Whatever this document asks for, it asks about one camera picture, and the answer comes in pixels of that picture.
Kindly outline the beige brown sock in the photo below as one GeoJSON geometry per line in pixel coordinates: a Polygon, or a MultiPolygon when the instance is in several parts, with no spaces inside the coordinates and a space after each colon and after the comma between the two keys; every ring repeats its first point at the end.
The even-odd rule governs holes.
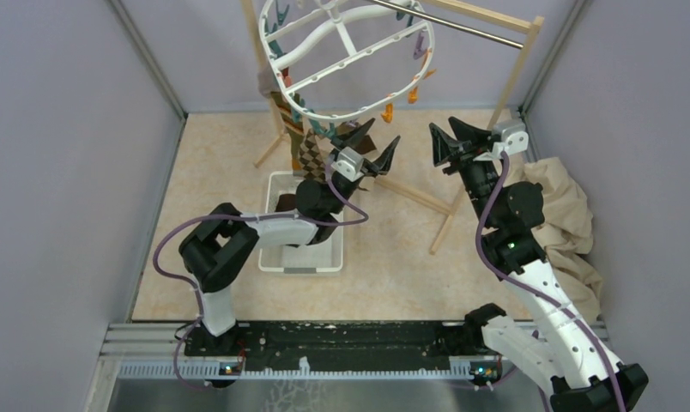
{"type": "MultiPolygon", "coordinates": [[[[368,159],[371,153],[377,153],[377,147],[369,135],[362,137],[354,146],[354,150],[368,159]]],[[[365,176],[359,183],[360,191],[371,191],[375,185],[375,178],[365,176]]]]}

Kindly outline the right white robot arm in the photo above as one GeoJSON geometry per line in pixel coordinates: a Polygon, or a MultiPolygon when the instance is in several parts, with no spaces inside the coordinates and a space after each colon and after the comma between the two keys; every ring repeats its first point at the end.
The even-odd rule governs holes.
{"type": "Polygon", "coordinates": [[[478,218],[476,251],[521,300],[536,324],[531,335],[489,304],[464,319],[469,350],[505,356],[541,390],[554,411],[631,411],[649,378],[626,364],[579,314],[533,235],[544,221],[542,187],[506,183],[512,155],[529,144],[525,124],[513,119],[483,130],[458,118],[450,129],[429,124],[433,163],[458,174],[478,218]]]}

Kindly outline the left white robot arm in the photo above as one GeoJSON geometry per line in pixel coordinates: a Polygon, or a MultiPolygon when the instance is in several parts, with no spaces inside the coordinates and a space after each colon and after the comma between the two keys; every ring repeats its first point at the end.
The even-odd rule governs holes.
{"type": "Polygon", "coordinates": [[[333,147],[325,163],[324,179],[303,179],[294,193],[291,210],[263,215],[245,214],[231,203],[222,203],[179,244],[185,269],[193,275],[201,303],[204,342],[218,355],[232,353],[239,333],[231,286],[250,255],[277,246],[301,247],[325,242],[344,221],[338,216],[365,178],[390,171],[396,136],[373,161],[355,150],[372,128],[373,121],[331,139],[333,147]]]}

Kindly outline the brown checkered sock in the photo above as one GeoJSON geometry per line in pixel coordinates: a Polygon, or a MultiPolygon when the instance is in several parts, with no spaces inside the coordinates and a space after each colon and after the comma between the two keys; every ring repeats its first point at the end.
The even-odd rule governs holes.
{"type": "Polygon", "coordinates": [[[309,130],[303,137],[297,151],[296,160],[300,164],[300,169],[304,179],[324,183],[325,164],[322,151],[318,146],[317,135],[309,130]]]}

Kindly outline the white round clip hanger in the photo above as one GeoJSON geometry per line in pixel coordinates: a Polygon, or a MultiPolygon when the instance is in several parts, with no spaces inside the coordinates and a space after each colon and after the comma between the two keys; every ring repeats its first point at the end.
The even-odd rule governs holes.
{"type": "Polygon", "coordinates": [[[311,13],[298,20],[287,21],[287,9],[280,11],[277,1],[266,2],[259,15],[258,34],[267,55],[269,67],[275,77],[282,98],[290,105],[294,112],[294,119],[307,118],[315,126],[321,123],[334,124],[337,121],[353,120],[366,112],[382,107],[384,112],[381,114],[381,117],[385,122],[389,123],[392,120],[392,113],[394,111],[393,101],[405,96],[409,104],[416,103],[419,99],[418,89],[420,82],[435,72],[429,68],[433,60],[433,46],[435,45],[433,24],[425,19],[426,15],[423,13],[423,8],[417,1],[376,1],[373,5],[340,11],[339,7],[343,4],[343,1],[316,1],[315,9],[311,13]],[[371,45],[361,48],[355,46],[348,31],[349,23],[391,14],[401,17],[408,15],[409,21],[407,26],[403,30],[391,33],[386,38],[371,45]],[[306,23],[318,17],[323,17],[325,21],[315,27],[299,45],[287,52],[281,49],[277,43],[281,36],[303,27],[306,23]],[[314,74],[294,82],[288,74],[288,70],[293,64],[299,62],[311,52],[313,47],[330,33],[338,34],[347,56],[314,74]],[[300,91],[303,88],[320,82],[325,77],[344,70],[386,46],[395,44],[414,34],[417,36],[414,59],[421,62],[421,68],[415,73],[406,87],[391,92],[370,105],[362,106],[353,112],[343,115],[317,113],[308,107],[306,101],[301,97],[300,91]]]}

